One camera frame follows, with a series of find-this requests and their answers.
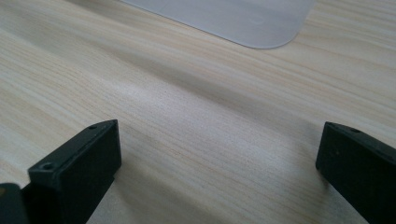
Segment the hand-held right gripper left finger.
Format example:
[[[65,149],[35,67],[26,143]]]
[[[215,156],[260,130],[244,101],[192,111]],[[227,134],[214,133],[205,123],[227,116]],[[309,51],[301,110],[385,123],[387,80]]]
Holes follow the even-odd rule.
[[[33,224],[85,224],[121,166],[118,122],[84,129],[28,169],[23,188]]]

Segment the translucent white plastic mat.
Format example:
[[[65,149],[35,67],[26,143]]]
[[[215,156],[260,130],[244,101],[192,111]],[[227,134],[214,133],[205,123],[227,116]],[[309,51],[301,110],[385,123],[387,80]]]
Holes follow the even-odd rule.
[[[254,49],[273,49],[300,32],[316,0],[121,0]]]

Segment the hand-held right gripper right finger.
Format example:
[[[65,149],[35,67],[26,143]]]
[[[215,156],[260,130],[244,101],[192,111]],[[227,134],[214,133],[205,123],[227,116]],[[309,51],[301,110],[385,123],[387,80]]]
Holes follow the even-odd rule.
[[[396,149],[327,122],[316,168],[370,224],[396,224]]]

